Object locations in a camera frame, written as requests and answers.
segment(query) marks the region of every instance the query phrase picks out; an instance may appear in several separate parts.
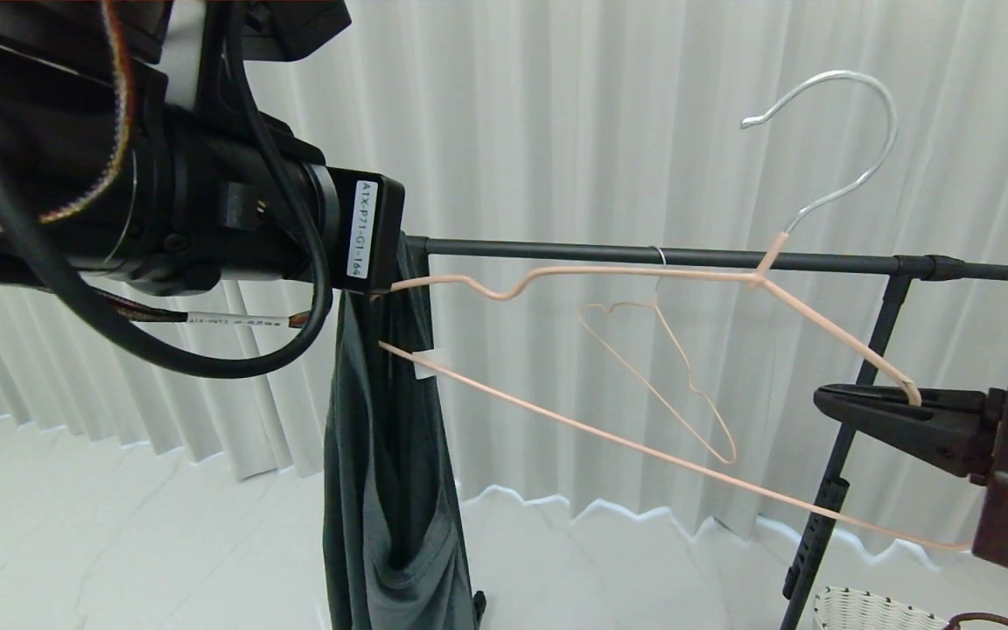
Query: white basket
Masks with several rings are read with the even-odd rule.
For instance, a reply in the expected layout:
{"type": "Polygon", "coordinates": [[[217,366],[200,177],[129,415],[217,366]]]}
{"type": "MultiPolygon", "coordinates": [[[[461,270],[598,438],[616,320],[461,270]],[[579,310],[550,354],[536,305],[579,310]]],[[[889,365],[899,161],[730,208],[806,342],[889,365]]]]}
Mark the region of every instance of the white basket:
{"type": "Polygon", "coordinates": [[[828,587],[815,595],[815,630],[943,630],[948,621],[869,591],[828,587]]]}

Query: gray cloth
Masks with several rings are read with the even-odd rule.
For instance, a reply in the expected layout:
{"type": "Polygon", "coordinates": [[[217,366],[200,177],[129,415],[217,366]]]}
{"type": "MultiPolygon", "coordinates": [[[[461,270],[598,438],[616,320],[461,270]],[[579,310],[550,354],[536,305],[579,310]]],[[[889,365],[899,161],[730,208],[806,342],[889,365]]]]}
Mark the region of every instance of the gray cloth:
{"type": "MultiPolygon", "coordinates": [[[[401,278],[427,255],[401,238],[401,278]]],[[[376,346],[432,348],[430,294],[341,298],[325,435],[325,574],[334,630],[473,630],[459,500],[435,379],[376,346]]]]}

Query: silver metal hook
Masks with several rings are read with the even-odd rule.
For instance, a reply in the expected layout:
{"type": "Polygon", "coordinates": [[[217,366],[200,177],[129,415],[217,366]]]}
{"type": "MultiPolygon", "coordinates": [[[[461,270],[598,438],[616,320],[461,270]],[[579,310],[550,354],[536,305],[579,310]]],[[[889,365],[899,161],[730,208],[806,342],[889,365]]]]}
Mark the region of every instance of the silver metal hook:
{"type": "MultiPolygon", "coordinates": [[[[663,266],[666,267],[667,266],[667,255],[663,254],[663,248],[661,248],[660,246],[648,246],[648,247],[651,247],[655,251],[660,252],[660,261],[663,262],[663,266]]],[[[660,291],[660,282],[661,282],[661,280],[663,280],[663,275],[660,275],[659,278],[655,279],[655,292],[657,292],[657,294],[660,291]]]]}
{"type": "Polygon", "coordinates": [[[825,81],[835,81],[840,79],[857,81],[857,83],[863,83],[865,85],[868,85],[869,88],[873,89],[873,91],[877,92],[877,95],[881,97],[881,102],[885,105],[885,115],[887,116],[887,123],[886,123],[887,132],[885,133],[885,146],[881,147],[881,152],[880,155],[877,156],[877,161],[875,161],[871,167],[864,170],[863,174],[858,175],[858,178],[853,180],[853,182],[847,183],[844,187],[841,187],[838,191],[830,193],[830,195],[828,196],[820,197],[817,200],[812,201],[812,203],[805,205],[804,208],[799,209],[799,213],[797,213],[795,219],[792,219],[792,223],[789,223],[788,227],[784,230],[785,235],[790,235],[792,233],[792,230],[795,230],[795,227],[799,226],[799,221],[803,220],[804,216],[807,216],[808,212],[815,210],[816,208],[821,207],[821,205],[824,205],[826,203],[832,203],[833,201],[839,199],[840,197],[847,195],[847,193],[854,191],[858,186],[861,186],[861,184],[865,183],[867,179],[871,178],[873,172],[877,172],[877,169],[881,166],[881,163],[884,162],[885,157],[889,155],[889,150],[892,150],[892,143],[895,142],[897,139],[897,131],[899,129],[899,123],[897,123],[896,104],[892,102],[892,95],[889,95],[888,89],[886,89],[885,86],[879,80],[873,79],[873,77],[868,75],[863,75],[863,73],[860,72],[853,72],[849,70],[835,70],[835,71],[820,73],[820,75],[811,77],[811,79],[804,81],[800,85],[796,85],[795,88],[792,88],[791,92],[788,92],[787,95],[782,96],[780,100],[776,101],[776,104],[774,104],[771,108],[768,108],[768,111],[763,113],[763,115],[749,116],[749,118],[741,120],[742,129],[752,127],[755,124],[768,123],[768,119],[771,119],[772,116],[776,116],[776,112],[779,112],[780,108],[783,108],[784,105],[787,105],[788,101],[794,99],[794,97],[798,95],[799,92],[803,92],[804,90],[811,88],[812,85],[824,83],[825,81]]]}

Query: curtain fold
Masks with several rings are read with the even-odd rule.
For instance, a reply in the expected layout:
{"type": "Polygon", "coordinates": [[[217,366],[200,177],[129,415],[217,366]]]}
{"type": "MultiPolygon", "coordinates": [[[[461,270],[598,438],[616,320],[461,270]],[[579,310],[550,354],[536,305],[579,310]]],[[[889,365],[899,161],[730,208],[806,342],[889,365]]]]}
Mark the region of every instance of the curtain fold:
{"type": "MultiPolygon", "coordinates": [[[[789,251],[955,255],[1008,263],[1008,3],[481,0],[350,3],[348,31],[295,64],[252,62],[261,109],[337,166],[407,186],[404,230],[436,238],[762,249],[817,196],[872,162],[884,117],[868,90],[820,85],[741,131],[827,70],[878,77],[900,136],[870,182],[804,220],[789,251]]],[[[511,286],[539,263],[443,258],[435,272],[511,286]]],[[[875,322],[883,279],[772,272],[853,335],[875,322]]],[[[282,316],[308,287],[224,282],[168,307],[282,316]]],[[[552,278],[510,302],[432,290],[435,339],[466,375],[773,490],[814,495],[837,425],[811,404],[852,382],[847,348],[761,292],[662,282],[660,303],[731,423],[740,461],[708,458],[647,390],[581,330],[585,302],[646,300],[653,280],[552,278]]],[[[718,447],[709,409],[651,316],[589,312],[718,447]]],[[[147,326],[217,356],[264,354],[292,332],[147,326]]],[[[0,412],[91,439],[224,454],[237,479],[322,470],[335,323],[293,366],[245,381],[172,375],[111,347],[50,295],[0,287],[0,412]]],[[[921,387],[1004,387],[1008,284],[915,282],[888,356],[921,387]]],[[[756,514],[803,512],[705,481],[451,382],[440,384],[461,493],[488,484],[633,511],[671,506],[739,533],[756,514]]],[[[981,493],[860,435],[846,510],[925,537],[968,538],[981,493]]],[[[861,534],[873,551],[888,540],[861,534]]]]}

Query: small hanger hanging on rack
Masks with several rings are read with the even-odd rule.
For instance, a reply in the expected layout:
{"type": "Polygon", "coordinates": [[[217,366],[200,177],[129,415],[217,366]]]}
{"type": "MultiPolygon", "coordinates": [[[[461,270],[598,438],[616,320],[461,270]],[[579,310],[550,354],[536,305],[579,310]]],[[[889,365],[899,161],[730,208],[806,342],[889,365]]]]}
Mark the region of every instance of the small hanger hanging on rack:
{"type": "MultiPolygon", "coordinates": [[[[660,248],[659,246],[652,246],[652,247],[655,248],[655,251],[660,252],[660,261],[663,262],[663,266],[666,267],[667,256],[663,254],[663,249],[660,248]]],[[[720,462],[723,462],[724,464],[735,464],[737,463],[737,443],[733,442],[733,434],[731,433],[731,430],[729,430],[729,426],[726,425],[725,418],[721,417],[721,412],[718,411],[718,407],[716,406],[715,402],[713,402],[711,395],[706,394],[706,392],[700,391],[700,388],[695,387],[695,380],[691,379],[691,360],[686,358],[686,352],[683,350],[682,344],[679,344],[679,339],[675,338],[674,332],[671,331],[671,326],[668,326],[667,319],[664,318],[663,316],[663,309],[660,309],[660,282],[663,282],[663,278],[661,278],[661,276],[660,278],[655,279],[655,290],[652,291],[652,301],[648,303],[644,303],[641,301],[617,301],[608,304],[608,306],[606,306],[606,304],[604,303],[588,303],[585,304],[585,306],[581,307],[580,310],[578,310],[578,321],[580,321],[581,326],[586,330],[586,332],[588,332],[590,335],[593,335],[594,339],[599,341],[601,346],[603,346],[605,350],[609,352],[609,354],[613,355],[613,357],[616,358],[617,362],[620,362],[621,366],[628,368],[628,371],[632,372],[633,376],[636,376],[636,380],[639,380],[641,383],[644,383],[644,386],[647,387],[648,391],[651,391],[652,395],[655,395],[656,399],[660,400],[660,403],[663,403],[663,406],[667,407],[667,410],[671,411],[671,414],[675,415],[675,418],[679,419],[679,422],[683,423],[683,426],[686,427],[686,430],[691,431],[691,434],[695,435],[695,438],[700,440],[700,444],[703,444],[703,447],[707,448],[707,451],[711,452],[711,455],[715,456],[715,458],[718,458],[718,460],[720,460],[720,462]],[[637,370],[637,368],[634,368],[632,363],[628,362],[628,359],[625,359],[624,356],[621,356],[620,352],[614,350],[611,344],[609,344],[609,342],[607,342],[605,338],[603,338],[603,336],[597,334],[597,331],[595,331],[591,326],[589,326],[588,323],[586,323],[586,318],[585,318],[586,310],[596,308],[605,312],[606,316],[611,316],[614,310],[625,306],[645,308],[647,310],[651,310],[653,314],[656,316],[656,319],[660,320],[660,324],[661,326],[663,326],[665,334],[667,334],[667,340],[671,341],[672,346],[675,347],[675,351],[679,352],[679,358],[683,360],[683,366],[686,368],[687,389],[691,390],[692,394],[696,394],[698,395],[698,397],[705,400],[708,406],[711,406],[713,417],[715,417],[715,419],[718,420],[718,423],[721,425],[721,430],[725,431],[726,439],[729,439],[729,452],[731,452],[731,456],[729,456],[729,458],[726,458],[724,455],[720,454],[720,452],[716,451],[715,448],[711,446],[711,443],[709,443],[707,438],[703,437],[703,434],[700,434],[700,431],[696,430],[695,427],[691,426],[691,422],[688,422],[687,419],[683,417],[683,414],[680,414],[679,411],[676,411],[675,407],[672,406],[671,402],[668,402],[667,398],[664,398],[663,395],[660,394],[660,391],[656,390],[655,386],[653,386],[653,384],[650,381],[648,381],[647,378],[644,378],[644,375],[640,374],[640,371],[637,370]]]]}
{"type": "MultiPolygon", "coordinates": [[[[886,362],[883,356],[877,355],[876,352],[873,352],[863,342],[858,341],[855,336],[848,334],[848,332],[845,332],[845,330],[838,327],[837,324],[828,320],[823,314],[820,314],[820,312],[817,312],[814,308],[807,306],[806,303],[803,303],[799,298],[796,298],[795,295],[789,294],[789,292],[777,286],[775,282],[772,282],[772,280],[767,279],[765,276],[768,269],[772,266],[772,263],[775,262],[776,256],[779,255],[780,250],[784,247],[784,243],[787,241],[788,236],[796,226],[799,226],[800,221],[803,220],[809,212],[821,207],[821,205],[831,203],[832,201],[847,195],[847,193],[854,191],[860,186],[860,184],[863,184],[867,179],[869,179],[869,176],[871,176],[873,172],[881,166],[885,157],[888,156],[889,150],[892,148],[892,143],[896,140],[897,113],[896,107],[893,105],[892,97],[889,96],[888,90],[886,90],[885,86],[879,81],[873,79],[873,77],[861,75],[861,73],[852,71],[825,72],[823,75],[811,77],[811,79],[797,85],[797,87],[792,89],[791,92],[788,92],[787,95],[781,97],[781,99],[769,108],[764,115],[752,116],[752,118],[747,118],[741,121],[741,128],[744,129],[752,127],[752,125],[755,124],[764,123],[769,118],[772,118],[776,112],[779,112],[780,108],[783,108],[784,105],[787,104],[788,101],[791,101],[793,97],[798,95],[799,92],[803,92],[807,88],[811,88],[812,85],[832,80],[857,81],[857,83],[868,85],[868,87],[873,89],[873,91],[879,93],[881,101],[883,101],[883,104],[885,105],[885,114],[888,119],[888,131],[885,133],[885,146],[881,149],[879,159],[877,159],[871,167],[866,169],[863,174],[858,176],[855,182],[848,183],[847,186],[830,193],[828,196],[823,196],[815,200],[814,203],[808,204],[803,209],[800,209],[796,218],[792,220],[786,228],[784,228],[783,232],[780,232],[779,235],[776,236],[775,240],[772,241],[772,246],[765,252],[764,258],[761,259],[759,266],[757,266],[757,268],[752,272],[699,271],[682,270],[682,268],[636,268],[614,266],[540,267],[533,268],[533,270],[528,271],[523,278],[520,278],[520,281],[517,282],[512,289],[503,292],[485,288],[483,284],[480,284],[475,279],[471,278],[471,276],[461,274],[427,275],[423,276],[423,278],[402,280],[402,282],[392,284],[391,290],[397,291],[412,287],[424,287],[428,286],[428,284],[463,283],[473,290],[480,292],[480,294],[485,295],[485,297],[489,299],[507,300],[512,299],[516,295],[519,295],[520,292],[523,292],[527,285],[534,282],[536,278],[542,278],[542,276],[547,275],[655,275],[659,278],[686,278],[712,280],[712,282],[747,282],[751,287],[764,288],[764,290],[768,291],[769,295],[780,299],[780,301],[788,304],[788,306],[792,307],[792,309],[799,311],[801,316],[809,321],[812,321],[812,323],[815,323],[816,326],[820,326],[822,329],[829,332],[830,335],[835,336],[836,339],[840,340],[847,347],[857,352],[858,355],[863,356],[863,358],[866,359],[866,362],[873,364],[874,367],[879,369],[881,374],[889,376],[893,382],[897,383],[897,386],[905,392],[909,404],[918,407],[921,403],[920,392],[916,387],[916,384],[912,382],[912,379],[909,379],[907,375],[903,374],[903,372],[894,368],[891,363],[886,362]]],[[[892,535],[892,537],[910,542],[916,542],[919,545],[927,547],[938,547],[938,549],[947,550],[964,550],[969,547],[968,543],[965,542],[951,543],[919,538],[917,535],[889,529],[889,527],[873,525],[873,523],[861,520],[860,518],[855,518],[848,514],[842,514],[841,512],[837,512],[835,510],[829,510],[827,507],[815,506],[812,505],[812,503],[800,501],[800,499],[796,499],[794,497],[788,497],[787,494],[780,494],[779,492],[762,488],[757,486],[755,483],[737,479],[735,476],[722,474],[716,470],[701,466],[701,464],[680,460],[679,458],[675,458],[675,456],[663,454],[661,451],[656,451],[655,448],[644,447],[641,446],[641,444],[632,442],[631,439],[620,437],[618,434],[608,433],[598,427],[589,426],[585,422],[578,421],[574,418],[568,418],[566,415],[556,414],[556,412],[544,409],[543,407],[537,406],[537,404],[517,398],[515,395],[507,394],[507,392],[500,391],[499,389],[489,387],[487,384],[468,378],[468,376],[461,375],[459,372],[452,370],[452,368],[440,366],[440,364],[423,358],[422,355],[409,354],[409,352],[402,350],[402,348],[393,347],[391,344],[386,342],[380,342],[379,346],[380,348],[384,348],[384,350],[388,351],[390,354],[407,360],[407,362],[419,364],[419,366],[424,368],[430,368],[430,370],[434,371],[436,374],[446,375],[448,378],[464,383],[466,386],[470,386],[474,389],[483,391],[485,394],[490,394],[506,402],[511,402],[512,404],[516,404],[516,406],[527,409],[528,411],[534,411],[536,414],[544,415],[544,417],[549,419],[562,422],[564,425],[577,427],[578,430],[585,431],[585,433],[596,434],[608,442],[620,444],[620,446],[625,448],[631,448],[632,451],[640,452],[640,454],[649,455],[657,460],[674,464],[676,467],[695,471],[698,472],[698,474],[709,476],[709,478],[732,484],[732,486],[737,488],[755,492],[755,494],[760,494],[761,497],[787,503],[789,506],[801,507],[801,509],[812,512],[812,514],[825,515],[825,517],[848,523],[848,525],[864,527],[865,529],[877,531],[877,533],[880,534],[892,535]]]]}

